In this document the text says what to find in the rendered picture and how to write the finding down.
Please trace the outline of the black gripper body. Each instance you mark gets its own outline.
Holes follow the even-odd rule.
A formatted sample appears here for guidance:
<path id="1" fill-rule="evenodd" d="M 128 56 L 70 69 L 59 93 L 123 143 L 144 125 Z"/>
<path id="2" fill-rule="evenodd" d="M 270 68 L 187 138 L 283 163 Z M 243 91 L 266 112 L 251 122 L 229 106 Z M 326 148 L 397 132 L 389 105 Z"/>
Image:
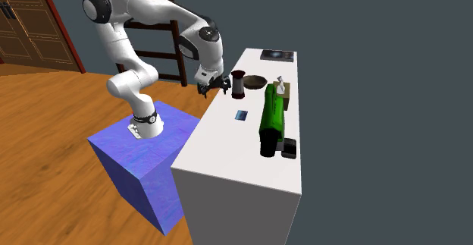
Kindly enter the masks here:
<path id="1" fill-rule="evenodd" d="M 224 86 L 224 82 L 222 76 L 218 76 L 211 78 L 207 84 L 201 84 L 200 86 L 203 89 L 222 88 Z"/>

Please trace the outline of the dark red cylindrical cup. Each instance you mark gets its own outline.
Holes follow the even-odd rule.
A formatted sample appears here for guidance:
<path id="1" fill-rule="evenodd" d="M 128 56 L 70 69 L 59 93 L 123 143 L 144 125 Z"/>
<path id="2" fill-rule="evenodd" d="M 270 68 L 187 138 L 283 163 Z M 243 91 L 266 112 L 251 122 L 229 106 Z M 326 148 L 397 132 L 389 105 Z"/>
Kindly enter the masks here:
<path id="1" fill-rule="evenodd" d="M 230 74 L 232 75 L 233 79 L 232 97 L 234 99 L 243 99 L 245 97 L 243 78 L 246 72 L 241 70 L 235 70 L 232 71 Z"/>

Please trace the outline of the dark brown bowl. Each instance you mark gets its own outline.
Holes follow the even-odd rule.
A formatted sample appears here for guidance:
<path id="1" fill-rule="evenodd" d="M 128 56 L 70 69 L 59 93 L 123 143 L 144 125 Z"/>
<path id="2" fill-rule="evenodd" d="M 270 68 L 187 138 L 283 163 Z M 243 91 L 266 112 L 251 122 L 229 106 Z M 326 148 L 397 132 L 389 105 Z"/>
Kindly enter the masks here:
<path id="1" fill-rule="evenodd" d="M 248 90 L 259 90 L 267 84 L 267 80 L 259 75 L 246 75 L 243 78 L 243 85 Z"/>

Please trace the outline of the dark picture book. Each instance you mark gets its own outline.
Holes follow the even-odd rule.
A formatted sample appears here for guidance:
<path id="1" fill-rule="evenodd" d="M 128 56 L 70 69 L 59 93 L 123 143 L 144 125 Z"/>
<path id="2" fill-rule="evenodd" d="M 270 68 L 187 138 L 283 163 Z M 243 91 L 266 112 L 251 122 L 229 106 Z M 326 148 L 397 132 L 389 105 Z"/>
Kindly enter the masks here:
<path id="1" fill-rule="evenodd" d="M 294 62 L 294 52 L 263 49 L 260 55 L 260 59 L 266 61 Z"/>

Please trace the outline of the tan tissue box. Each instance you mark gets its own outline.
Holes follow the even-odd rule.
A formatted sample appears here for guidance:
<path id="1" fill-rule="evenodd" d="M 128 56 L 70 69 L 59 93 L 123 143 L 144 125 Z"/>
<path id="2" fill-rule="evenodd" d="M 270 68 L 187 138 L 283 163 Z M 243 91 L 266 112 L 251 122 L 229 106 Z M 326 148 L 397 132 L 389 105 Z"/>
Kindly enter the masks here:
<path id="1" fill-rule="evenodd" d="M 290 102 L 290 83 L 283 80 L 282 76 L 277 77 L 277 81 L 273 82 L 276 94 L 283 99 L 283 109 L 288 110 Z"/>

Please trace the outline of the green and black appliance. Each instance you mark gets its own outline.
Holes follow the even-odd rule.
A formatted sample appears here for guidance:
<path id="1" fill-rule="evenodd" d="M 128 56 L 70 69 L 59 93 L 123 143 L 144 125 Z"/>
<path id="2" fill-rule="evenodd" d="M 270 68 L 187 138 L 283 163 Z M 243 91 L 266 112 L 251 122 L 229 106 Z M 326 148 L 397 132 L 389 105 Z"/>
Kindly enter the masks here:
<path id="1" fill-rule="evenodd" d="M 277 94 L 276 86 L 268 84 L 265 88 L 265 104 L 259 126 L 260 155 L 273 157 L 282 151 L 284 145 L 284 106 L 283 97 Z"/>

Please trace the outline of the dark wooden ladder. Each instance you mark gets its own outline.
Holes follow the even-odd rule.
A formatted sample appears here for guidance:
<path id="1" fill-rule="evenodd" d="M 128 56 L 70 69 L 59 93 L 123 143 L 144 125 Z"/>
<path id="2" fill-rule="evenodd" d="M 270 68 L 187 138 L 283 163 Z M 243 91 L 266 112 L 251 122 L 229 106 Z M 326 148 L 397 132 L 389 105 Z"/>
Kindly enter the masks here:
<path id="1" fill-rule="evenodd" d="M 178 75 L 173 74 L 159 74 L 160 79 L 164 80 L 176 80 L 180 81 L 182 86 L 187 86 L 186 70 L 183 61 L 183 55 L 178 48 L 178 39 L 179 39 L 179 27 L 178 23 L 175 20 L 166 21 L 164 24 L 155 24 L 155 25 L 145 25 L 134 20 L 129 19 L 124 23 L 124 28 L 127 29 L 141 29 L 141 30 L 163 30 L 170 31 L 172 33 L 172 38 L 174 42 L 174 53 L 167 52 L 150 52 L 150 51 L 140 51 L 136 50 L 135 53 L 138 56 L 144 56 L 147 58 L 162 58 L 162 59 L 171 59 L 177 62 L 177 68 L 179 71 Z"/>

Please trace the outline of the small black box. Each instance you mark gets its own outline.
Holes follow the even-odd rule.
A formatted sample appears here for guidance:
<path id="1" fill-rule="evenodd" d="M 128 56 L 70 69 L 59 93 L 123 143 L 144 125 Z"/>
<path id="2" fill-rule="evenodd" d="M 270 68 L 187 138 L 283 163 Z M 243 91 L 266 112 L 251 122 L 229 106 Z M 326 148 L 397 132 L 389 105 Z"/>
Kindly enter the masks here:
<path id="1" fill-rule="evenodd" d="M 291 138 L 285 138 L 283 142 L 283 150 L 281 151 L 281 156 L 286 159 L 296 159 L 297 157 L 297 148 L 296 140 Z"/>

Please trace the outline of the blue robot stand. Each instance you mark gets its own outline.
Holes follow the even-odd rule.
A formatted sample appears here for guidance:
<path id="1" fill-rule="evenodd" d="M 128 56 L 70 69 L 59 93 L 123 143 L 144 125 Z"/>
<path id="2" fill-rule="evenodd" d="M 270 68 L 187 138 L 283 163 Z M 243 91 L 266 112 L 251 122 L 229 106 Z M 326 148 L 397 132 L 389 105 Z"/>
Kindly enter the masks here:
<path id="1" fill-rule="evenodd" d="M 163 132 L 139 140 L 127 129 L 131 116 L 88 138 L 119 194 L 163 235 L 183 217 L 171 165 L 199 119 L 157 101 Z"/>

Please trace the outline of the white cabinet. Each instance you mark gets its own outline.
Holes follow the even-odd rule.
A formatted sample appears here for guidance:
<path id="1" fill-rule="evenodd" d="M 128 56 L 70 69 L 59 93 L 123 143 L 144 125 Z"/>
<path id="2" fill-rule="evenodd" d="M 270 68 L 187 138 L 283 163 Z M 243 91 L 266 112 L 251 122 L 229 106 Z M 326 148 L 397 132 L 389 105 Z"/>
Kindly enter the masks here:
<path id="1" fill-rule="evenodd" d="M 264 92 L 233 99 L 219 91 L 171 166 L 193 245 L 286 244 L 302 196 L 301 158 L 260 155 Z"/>

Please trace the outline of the brown wooden door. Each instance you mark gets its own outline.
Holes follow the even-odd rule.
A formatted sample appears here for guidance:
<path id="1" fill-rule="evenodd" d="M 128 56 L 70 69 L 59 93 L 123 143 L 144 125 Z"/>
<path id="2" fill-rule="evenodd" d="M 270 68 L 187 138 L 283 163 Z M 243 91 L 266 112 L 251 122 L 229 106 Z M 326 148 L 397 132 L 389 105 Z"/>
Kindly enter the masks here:
<path id="1" fill-rule="evenodd" d="M 0 0 L 0 63 L 85 72 L 52 0 Z"/>

